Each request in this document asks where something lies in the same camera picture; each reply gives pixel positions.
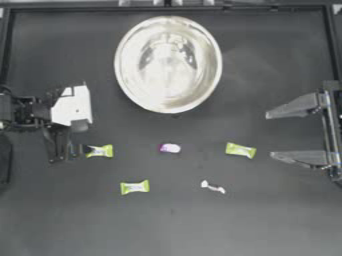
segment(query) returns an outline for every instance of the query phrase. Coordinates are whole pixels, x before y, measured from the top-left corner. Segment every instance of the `black surface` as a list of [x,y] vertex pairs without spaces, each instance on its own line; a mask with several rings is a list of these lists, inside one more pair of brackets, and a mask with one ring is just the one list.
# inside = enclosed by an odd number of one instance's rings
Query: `black surface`
[[[265,120],[265,112],[333,78],[320,12],[177,13],[213,33],[223,76],[195,110],[159,115],[118,86],[113,58],[127,30],[157,13],[22,13],[8,84],[20,95],[87,81],[95,124],[85,143],[115,158],[50,166],[42,134],[12,136],[14,184],[0,197],[2,255],[341,255],[342,191],[324,173],[270,151],[322,149],[320,116]],[[175,142],[181,155],[161,155]],[[225,155],[226,142],[258,148]],[[119,195],[122,181],[151,192]],[[201,189],[222,185],[229,195]]]

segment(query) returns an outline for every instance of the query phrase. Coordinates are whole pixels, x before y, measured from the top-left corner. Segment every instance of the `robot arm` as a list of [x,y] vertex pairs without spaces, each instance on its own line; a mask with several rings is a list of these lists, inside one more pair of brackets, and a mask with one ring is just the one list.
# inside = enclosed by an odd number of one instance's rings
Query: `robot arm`
[[85,154],[85,146],[71,141],[72,132],[85,132],[93,124],[91,95],[86,84],[56,89],[43,99],[16,97],[0,88],[0,131],[42,130],[51,163]]

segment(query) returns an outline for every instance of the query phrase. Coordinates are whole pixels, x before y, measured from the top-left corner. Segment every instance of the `candy wrapper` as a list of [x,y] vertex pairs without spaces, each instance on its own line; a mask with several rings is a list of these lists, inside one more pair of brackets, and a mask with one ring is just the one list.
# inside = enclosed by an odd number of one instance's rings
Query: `candy wrapper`
[[254,158],[257,148],[249,148],[234,143],[227,143],[226,154],[247,156],[250,159]]
[[141,183],[121,183],[122,195],[127,195],[133,192],[150,192],[150,181],[145,180]]
[[162,144],[159,147],[161,152],[167,152],[174,154],[178,154],[181,150],[182,150],[181,146],[171,143]]
[[103,147],[95,147],[95,146],[89,146],[91,148],[91,152],[86,154],[86,157],[94,157],[94,156],[103,156],[103,157],[110,157],[113,158],[114,153],[113,153],[113,145],[106,145]]

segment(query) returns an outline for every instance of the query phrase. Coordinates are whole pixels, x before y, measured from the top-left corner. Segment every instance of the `black frame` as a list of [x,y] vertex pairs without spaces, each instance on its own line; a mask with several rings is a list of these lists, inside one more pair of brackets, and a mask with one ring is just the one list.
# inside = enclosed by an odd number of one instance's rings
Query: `black frame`
[[[317,3],[301,3],[301,4],[274,4],[274,5],[254,5],[254,4],[238,4],[225,1],[215,2],[215,6],[205,6],[201,0],[185,1],[186,6],[173,6],[173,0],[165,0],[163,5],[154,6],[153,0],[137,2],[130,7],[121,7],[119,1],[111,2],[59,2],[59,3],[31,3],[31,4],[6,4],[3,5],[3,26],[0,34],[0,84],[7,83],[8,62],[11,56],[11,38],[14,28],[14,16],[16,12],[99,12],[99,11],[225,11],[225,12],[305,12],[305,11],[321,11],[324,17],[324,24],[326,30],[326,40],[330,52],[333,77],[334,80],[342,80],[342,59],[338,46],[338,36],[334,20],[334,11],[332,4]],[[342,152],[342,141],[333,138],[333,143],[326,137],[326,150],[328,152]]]

